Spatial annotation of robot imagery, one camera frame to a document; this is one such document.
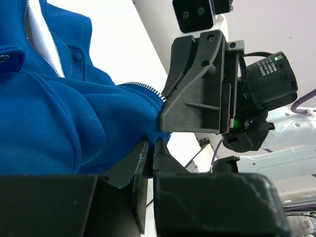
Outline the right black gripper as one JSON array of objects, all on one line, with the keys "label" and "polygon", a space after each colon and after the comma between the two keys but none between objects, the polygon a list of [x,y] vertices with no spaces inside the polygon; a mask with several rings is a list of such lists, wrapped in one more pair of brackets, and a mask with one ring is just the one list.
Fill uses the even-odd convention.
[{"label": "right black gripper", "polygon": [[[162,91],[166,99],[159,119],[163,132],[220,132],[225,37],[220,30],[199,38],[176,38]],[[237,83],[234,125],[223,135],[223,144],[235,152],[257,151],[275,125],[268,113],[294,102],[298,84],[284,54],[253,52],[261,60],[242,69]]]}]

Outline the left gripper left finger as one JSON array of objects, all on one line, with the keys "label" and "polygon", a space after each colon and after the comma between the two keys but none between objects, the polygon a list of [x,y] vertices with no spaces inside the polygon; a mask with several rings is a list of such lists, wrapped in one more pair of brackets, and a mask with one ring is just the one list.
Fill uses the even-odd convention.
[{"label": "left gripper left finger", "polygon": [[3,237],[139,237],[145,231],[149,144],[107,172],[0,178]]}]

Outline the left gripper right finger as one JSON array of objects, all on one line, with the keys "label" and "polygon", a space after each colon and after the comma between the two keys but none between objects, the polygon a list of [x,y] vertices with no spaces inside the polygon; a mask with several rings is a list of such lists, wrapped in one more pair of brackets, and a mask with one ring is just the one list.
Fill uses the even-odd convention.
[{"label": "left gripper right finger", "polygon": [[159,237],[289,237],[273,183],[231,168],[191,173],[155,143],[154,215]]}]

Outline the blue zip-up jacket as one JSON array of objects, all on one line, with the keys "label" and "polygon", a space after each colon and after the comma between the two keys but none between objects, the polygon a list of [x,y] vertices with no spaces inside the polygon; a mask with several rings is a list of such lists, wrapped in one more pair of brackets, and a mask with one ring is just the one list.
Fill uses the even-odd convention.
[{"label": "blue zip-up jacket", "polygon": [[164,97],[115,84],[89,55],[89,17],[45,0],[0,3],[1,175],[100,174],[150,146]]}]

